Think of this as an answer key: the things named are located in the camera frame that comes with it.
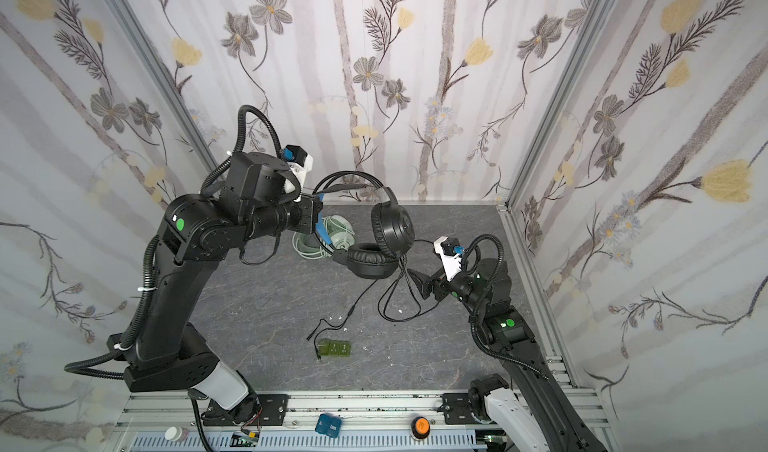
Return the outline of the mint green headphones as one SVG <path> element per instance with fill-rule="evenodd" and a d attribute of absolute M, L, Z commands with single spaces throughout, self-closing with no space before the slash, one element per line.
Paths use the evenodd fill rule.
<path fill-rule="evenodd" d="M 331 215 L 322 219 L 315 233 L 295 232 L 291 243 L 301 258 L 320 260 L 330 257 L 335 250 L 348 250 L 356 243 L 356 234 L 345 217 Z"/>

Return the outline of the black and blue headphones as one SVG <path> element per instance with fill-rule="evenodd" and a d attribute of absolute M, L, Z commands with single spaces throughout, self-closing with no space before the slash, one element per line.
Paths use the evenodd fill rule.
<path fill-rule="evenodd" d="M 329 246 L 330 258 L 356 277 L 381 280 L 392 276 L 415 242 L 409 212 L 399 204 L 393 190 L 380 179 L 363 171 L 337 171 L 322 178 L 314 195 L 352 191 L 369 186 L 378 202 L 370 211 L 372 242 L 356 242 L 346 249 Z"/>

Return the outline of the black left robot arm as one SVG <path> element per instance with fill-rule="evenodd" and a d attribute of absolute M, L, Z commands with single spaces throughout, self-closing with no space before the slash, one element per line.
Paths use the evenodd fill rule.
<path fill-rule="evenodd" d="M 175 199 L 158 229 L 150 254 L 149 293 L 140 329 L 130 345 L 110 338 L 127 362 L 124 380 L 132 392 L 196 388 L 225 370 L 190 322 L 206 283 L 232 250 L 283 231 L 310 233 L 321 209 L 319 199 L 302 191 L 312 157 L 289 145 L 278 156 L 235 152 L 218 191 Z"/>

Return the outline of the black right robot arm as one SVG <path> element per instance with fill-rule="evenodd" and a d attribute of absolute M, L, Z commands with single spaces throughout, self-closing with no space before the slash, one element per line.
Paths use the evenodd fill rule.
<path fill-rule="evenodd" d="M 505 264 L 482 259 L 471 272 L 449 278 L 438 271 L 420 279 L 420 293 L 453 297 L 468 312 L 478 349 L 501 362 L 510 379 L 492 374 L 471 382 L 469 411 L 480 423 L 500 426 L 519 451 L 604 451 L 549 368 L 534 332 L 511 302 Z"/>

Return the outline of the orange emergency stop button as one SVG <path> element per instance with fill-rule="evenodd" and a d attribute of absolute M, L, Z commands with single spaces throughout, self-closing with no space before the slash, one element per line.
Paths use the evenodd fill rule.
<path fill-rule="evenodd" d="M 415 417 L 410 423 L 410 433 L 415 440 L 426 440 L 431 434 L 431 423 L 423 416 Z"/>

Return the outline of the small blue box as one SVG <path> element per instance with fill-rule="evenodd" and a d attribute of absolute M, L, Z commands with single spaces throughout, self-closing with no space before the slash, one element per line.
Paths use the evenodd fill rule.
<path fill-rule="evenodd" d="M 340 435 L 343 420 L 341 417 L 322 413 L 319 415 L 315 426 L 315 432 L 317 434 L 336 439 Z"/>

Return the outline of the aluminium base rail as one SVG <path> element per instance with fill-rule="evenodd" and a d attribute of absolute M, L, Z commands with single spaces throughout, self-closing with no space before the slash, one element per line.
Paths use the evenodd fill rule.
<path fill-rule="evenodd" d="M 328 413 L 342 418 L 340 435 L 358 430 L 410 433 L 411 421 L 423 416 L 431 423 L 431 434 L 438 430 L 471 431 L 478 442 L 487 445 L 485 451 L 519 451 L 510 444 L 500 426 L 473 419 L 463 393 L 273 392 L 264 394 L 261 401 L 263 410 L 256 422 L 240 428 L 215 424 L 212 407 L 192 407 L 183 394 L 133 395 L 105 448 L 108 451 L 207 451 L 212 450 L 206 438 L 211 432 L 235 432 L 247 438 L 257 438 L 267 431 L 315 432 L 319 415 Z"/>

